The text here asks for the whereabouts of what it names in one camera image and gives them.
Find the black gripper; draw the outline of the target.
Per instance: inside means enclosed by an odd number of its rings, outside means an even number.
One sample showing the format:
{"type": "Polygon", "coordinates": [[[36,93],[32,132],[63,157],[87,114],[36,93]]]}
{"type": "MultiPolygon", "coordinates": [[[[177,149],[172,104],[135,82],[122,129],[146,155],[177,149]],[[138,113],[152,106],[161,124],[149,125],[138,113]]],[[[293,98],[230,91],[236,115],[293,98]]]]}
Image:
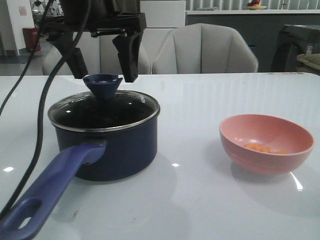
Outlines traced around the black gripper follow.
{"type": "Polygon", "coordinates": [[[80,29],[97,35],[99,32],[118,34],[112,43],[124,80],[133,83],[138,77],[138,62],[146,16],[140,12],[139,0],[61,0],[63,16],[41,21],[41,32],[49,34],[47,41],[61,54],[50,76],[56,76],[67,63],[75,79],[88,74],[81,49],[80,29]]]}

